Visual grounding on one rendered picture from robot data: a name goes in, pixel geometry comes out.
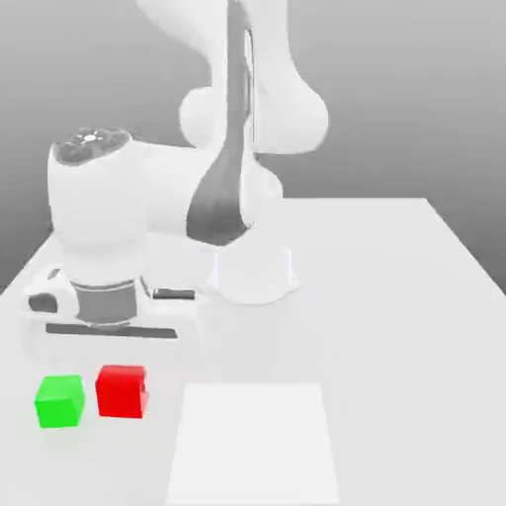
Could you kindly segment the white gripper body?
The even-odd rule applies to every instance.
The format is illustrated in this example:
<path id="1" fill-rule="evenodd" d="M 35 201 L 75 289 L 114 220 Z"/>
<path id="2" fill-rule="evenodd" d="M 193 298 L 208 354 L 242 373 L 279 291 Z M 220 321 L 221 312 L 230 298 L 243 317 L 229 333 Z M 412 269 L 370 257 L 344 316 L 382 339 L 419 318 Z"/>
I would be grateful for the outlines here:
<path id="1" fill-rule="evenodd" d="M 166 366 L 192 362 L 201 354 L 199 331 L 191 322 L 177 329 L 129 326 L 108 332 L 27 317 L 21 341 L 31 358 L 52 366 Z"/>

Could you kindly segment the small red cube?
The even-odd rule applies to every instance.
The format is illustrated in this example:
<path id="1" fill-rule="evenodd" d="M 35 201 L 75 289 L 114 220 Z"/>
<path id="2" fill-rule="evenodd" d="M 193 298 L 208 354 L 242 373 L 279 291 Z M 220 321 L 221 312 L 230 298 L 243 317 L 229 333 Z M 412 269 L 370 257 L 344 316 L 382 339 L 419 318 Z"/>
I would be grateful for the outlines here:
<path id="1" fill-rule="evenodd" d="M 143 366 L 105 365 L 95 381 L 99 415 L 141 419 L 147 404 Z"/>

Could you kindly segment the small green cube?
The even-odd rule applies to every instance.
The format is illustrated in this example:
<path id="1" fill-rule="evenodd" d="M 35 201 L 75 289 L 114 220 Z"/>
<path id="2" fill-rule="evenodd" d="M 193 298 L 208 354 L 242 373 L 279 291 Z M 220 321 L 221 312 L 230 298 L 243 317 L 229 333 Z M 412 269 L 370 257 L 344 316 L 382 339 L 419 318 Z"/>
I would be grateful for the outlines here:
<path id="1" fill-rule="evenodd" d="M 82 378 L 78 375 L 45 376 L 34 405 L 41 428 L 77 427 L 85 406 Z"/>

